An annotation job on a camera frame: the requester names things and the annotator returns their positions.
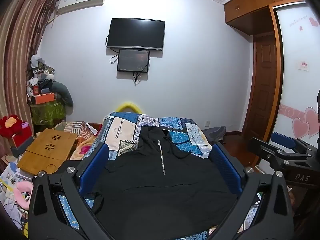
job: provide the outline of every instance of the red box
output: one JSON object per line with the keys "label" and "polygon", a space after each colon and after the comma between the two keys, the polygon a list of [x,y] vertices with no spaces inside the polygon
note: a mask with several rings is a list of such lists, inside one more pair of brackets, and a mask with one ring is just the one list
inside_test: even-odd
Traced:
{"label": "red box", "polygon": [[28,125],[26,128],[22,129],[20,133],[12,135],[12,137],[9,139],[9,144],[11,147],[18,148],[30,136],[32,136],[32,132],[30,126]]}
{"label": "red box", "polygon": [[54,101],[54,94],[53,93],[46,93],[35,96],[36,98],[36,105],[43,104],[46,102]]}

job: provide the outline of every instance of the red can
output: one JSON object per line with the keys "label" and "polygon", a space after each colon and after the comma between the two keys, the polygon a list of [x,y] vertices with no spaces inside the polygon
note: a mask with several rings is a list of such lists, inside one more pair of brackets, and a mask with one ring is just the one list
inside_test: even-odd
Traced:
{"label": "red can", "polygon": [[39,95],[39,86],[38,85],[33,86],[32,87],[32,92],[33,92],[34,96]]}

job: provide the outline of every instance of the television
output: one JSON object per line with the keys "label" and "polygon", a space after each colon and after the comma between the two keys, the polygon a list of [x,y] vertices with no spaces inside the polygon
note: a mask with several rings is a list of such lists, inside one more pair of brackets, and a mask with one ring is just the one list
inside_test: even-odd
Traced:
{"label": "television", "polygon": [[137,49],[120,49],[118,71],[147,73],[150,51]]}
{"label": "television", "polygon": [[158,20],[113,18],[107,47],[163,50],[164,24]]}

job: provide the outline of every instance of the blue gripper pad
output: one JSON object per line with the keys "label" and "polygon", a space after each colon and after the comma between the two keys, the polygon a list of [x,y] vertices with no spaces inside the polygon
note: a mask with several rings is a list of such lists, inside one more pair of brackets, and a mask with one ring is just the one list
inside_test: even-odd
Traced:
{"label": "blue gripper pad", "polygon": [[241,177],[217,144],[212,146],[210,159],[215,163],[232,194],[241,195]]}
{"label": "blue gripper pad", "polygon": [[271,134],[271,141],[280,144],[288,149],[295,148],[296,146],[294,139],[277,132]]}
{"label": "blue gripper pad", "polygon": [[91,155],[94,155],[94,157],[80,177],[79,193],[82,197],[91,192],[109,158],[108,145],[101,143],[101,145],[98,145],[96,149],[98,152],[95,154],[93,151]]}

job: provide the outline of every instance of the silver zipper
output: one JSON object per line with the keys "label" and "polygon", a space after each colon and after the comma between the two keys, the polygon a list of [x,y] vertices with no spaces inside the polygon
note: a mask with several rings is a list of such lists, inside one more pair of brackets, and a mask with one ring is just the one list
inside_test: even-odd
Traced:
{"label": "silver zipper", "polygon": [[161,148],[160,141],[158,141],[158,145],[159,145],[159,147],[160,147],[160,153],[161,153],[162,170],[163,170],[163,174],[165,175],[165,172],[164,172],[164,164],[163,164],[163,156],[162,156],[162,148]]}

